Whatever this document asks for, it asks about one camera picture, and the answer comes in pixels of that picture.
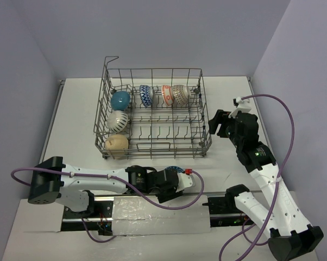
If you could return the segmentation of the yellow bowl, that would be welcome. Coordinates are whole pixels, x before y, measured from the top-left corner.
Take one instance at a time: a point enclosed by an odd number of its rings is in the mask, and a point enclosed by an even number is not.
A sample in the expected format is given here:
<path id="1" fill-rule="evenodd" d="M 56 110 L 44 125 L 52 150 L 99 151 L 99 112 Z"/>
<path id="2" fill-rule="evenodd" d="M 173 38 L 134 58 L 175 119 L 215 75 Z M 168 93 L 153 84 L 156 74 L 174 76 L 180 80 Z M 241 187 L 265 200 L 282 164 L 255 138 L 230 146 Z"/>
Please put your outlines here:
<path id="1" fill-rule="evenodd" d="M 128 139 L 122 134 L 111 135 L 105 141 L 105 151 L 114 159 L 123 158 L 128 148 Z"/>

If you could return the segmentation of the blue patterned bowl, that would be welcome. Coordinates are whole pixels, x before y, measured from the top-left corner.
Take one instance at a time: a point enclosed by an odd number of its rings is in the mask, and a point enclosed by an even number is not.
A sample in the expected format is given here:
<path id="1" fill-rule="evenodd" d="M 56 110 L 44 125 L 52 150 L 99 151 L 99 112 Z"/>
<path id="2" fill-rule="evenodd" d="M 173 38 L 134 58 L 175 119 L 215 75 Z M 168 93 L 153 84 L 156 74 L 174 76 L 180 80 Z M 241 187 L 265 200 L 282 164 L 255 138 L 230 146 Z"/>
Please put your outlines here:
<path id="1" fill-rule="evenodd" d="M 185 169 L 178 167 L 178 166 L 168 166 L 166 170 L 176 170 L 177 173 L 185 173 Z"/>

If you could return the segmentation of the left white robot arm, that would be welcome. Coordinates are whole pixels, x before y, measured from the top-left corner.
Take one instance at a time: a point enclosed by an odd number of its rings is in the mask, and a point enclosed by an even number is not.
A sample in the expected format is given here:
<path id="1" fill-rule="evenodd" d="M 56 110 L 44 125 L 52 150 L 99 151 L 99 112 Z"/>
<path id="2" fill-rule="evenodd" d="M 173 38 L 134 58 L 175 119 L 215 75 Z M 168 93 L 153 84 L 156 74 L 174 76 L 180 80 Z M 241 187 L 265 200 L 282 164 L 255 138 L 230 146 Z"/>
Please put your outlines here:
<path id="1" fill-rule="evenodd" d="M 62 157 L 51 157 L 37 165 L 30 184 L 28 202 L 31 204 L 63 204 L 82 216 L 96 210 L 93 191 L 117 194 L 154 194 L 160 203 L 183 194 L 175 169 L 157 171 L 152 167 L 130 166 L 117 170 L 91 170 L 64 164 Z"/>

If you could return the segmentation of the red patterned bowl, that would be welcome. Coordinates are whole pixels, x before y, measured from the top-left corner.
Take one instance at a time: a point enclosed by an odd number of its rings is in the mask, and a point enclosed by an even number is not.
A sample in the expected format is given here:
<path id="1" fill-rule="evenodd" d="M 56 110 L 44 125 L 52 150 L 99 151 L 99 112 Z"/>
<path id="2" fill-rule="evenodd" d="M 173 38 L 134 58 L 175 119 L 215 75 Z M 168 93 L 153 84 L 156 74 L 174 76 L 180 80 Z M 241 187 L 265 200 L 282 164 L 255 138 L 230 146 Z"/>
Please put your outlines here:
<path id="1" fill-rule="evenodd" d="M 154 102 L 154 90 L 152 86 L 140 85 L 140 99 L 145 108 L 151 107 Z"/>

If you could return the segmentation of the plain blue bowl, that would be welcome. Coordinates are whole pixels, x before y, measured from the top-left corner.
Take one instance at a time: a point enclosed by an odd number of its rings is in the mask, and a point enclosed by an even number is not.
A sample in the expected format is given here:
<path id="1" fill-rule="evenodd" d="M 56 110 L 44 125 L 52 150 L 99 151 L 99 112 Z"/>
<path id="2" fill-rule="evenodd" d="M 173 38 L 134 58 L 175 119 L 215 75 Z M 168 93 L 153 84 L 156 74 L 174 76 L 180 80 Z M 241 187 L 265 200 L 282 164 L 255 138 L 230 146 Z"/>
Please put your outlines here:
<path id="1" fill-rule="evenodd" d="M 111 107 L 113 110 L 124 111 L 130 103 L 130 94 L 126 91 L 116 91 L 111 97 Z"/>

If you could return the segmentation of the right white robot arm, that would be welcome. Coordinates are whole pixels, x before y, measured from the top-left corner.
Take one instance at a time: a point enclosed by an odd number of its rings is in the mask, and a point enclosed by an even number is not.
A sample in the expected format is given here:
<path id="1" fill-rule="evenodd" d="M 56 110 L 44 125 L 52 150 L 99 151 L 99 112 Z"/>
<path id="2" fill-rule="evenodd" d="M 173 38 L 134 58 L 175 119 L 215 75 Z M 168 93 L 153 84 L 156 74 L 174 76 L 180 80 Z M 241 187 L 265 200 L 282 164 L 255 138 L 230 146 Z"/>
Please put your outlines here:
<path id="1" fill-rule="evenodd" d="M 259 141 L 257 116 L 218 110 L 209 120 L 210 134 L 228 138 L 236 148 L 239 162 L 261 189 L 270 208 L 257 201 L 243 184 L 227 189 L 226 208 L 244 212 L 263 229 L 276 260 L 292 260 L 315 249 L 324 234 L 302 214 L 282 178 L 267 145 Z"/>

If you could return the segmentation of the grey wire dish rack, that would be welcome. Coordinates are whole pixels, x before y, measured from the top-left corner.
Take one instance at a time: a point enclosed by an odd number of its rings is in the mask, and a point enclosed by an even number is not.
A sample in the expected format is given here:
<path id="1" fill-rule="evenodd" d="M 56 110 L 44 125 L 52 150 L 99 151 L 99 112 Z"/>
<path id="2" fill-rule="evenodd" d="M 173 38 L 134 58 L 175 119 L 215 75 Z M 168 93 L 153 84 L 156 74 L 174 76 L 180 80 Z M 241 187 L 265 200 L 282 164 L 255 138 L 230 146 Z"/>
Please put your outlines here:
<path id="1" fill-rule="evenodd" d="M 104 59 L 98 93 L 95 122 L 95 146 L 104 159 L 114 159 L 105 151 L 106 139 L 111 133 L 106 125 L 114 111 L 111 97 L 116 91 L 130 94 L 130 103 L 124 111 L 128 123 L 119 134 L 129 142 L 125 159 L 204 157 L 212 138 L 208 130 L 208 109 L 203 70 L 194 67 L 113 68 L 117 56 Z M 140 85 L 152 86 L 154 102 L 145 108 L 140 99 Z M 188 104 L 174 102 L 167 107 L 161 95 L 162 85 L 185 85 L 190 90 Z"/>

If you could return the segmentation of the grey patterned bowl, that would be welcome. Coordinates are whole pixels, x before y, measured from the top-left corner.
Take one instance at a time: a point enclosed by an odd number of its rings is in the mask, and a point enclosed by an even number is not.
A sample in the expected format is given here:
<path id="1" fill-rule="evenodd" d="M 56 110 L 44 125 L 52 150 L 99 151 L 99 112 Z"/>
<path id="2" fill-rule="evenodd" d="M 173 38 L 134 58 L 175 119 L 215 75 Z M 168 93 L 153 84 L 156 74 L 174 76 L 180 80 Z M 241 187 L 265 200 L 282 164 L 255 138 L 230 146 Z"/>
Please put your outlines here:
<path id="1" fill-rule="evenodd" d="M 191 93 L 187 86 L 174 85 L 172 86 L 172 91 L 178 105 L 185 106 L 188 104 Z"/>

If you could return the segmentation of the orange floral bowl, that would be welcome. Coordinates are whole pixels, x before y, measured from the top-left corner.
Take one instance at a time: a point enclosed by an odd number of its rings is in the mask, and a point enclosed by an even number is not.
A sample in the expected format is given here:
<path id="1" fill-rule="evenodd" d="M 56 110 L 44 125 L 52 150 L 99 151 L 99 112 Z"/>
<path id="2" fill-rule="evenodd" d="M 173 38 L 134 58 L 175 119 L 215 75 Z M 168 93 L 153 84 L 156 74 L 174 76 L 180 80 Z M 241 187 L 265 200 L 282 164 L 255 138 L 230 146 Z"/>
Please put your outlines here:
<path id="1" fill-rule="evenodd" d="M 162 95 L 163 101 L 167 107 L 170 107 L 173 105 L 174 95 L 172 92 L 172 87 L 170 85 L 162 85 L 161 95 Z"/>

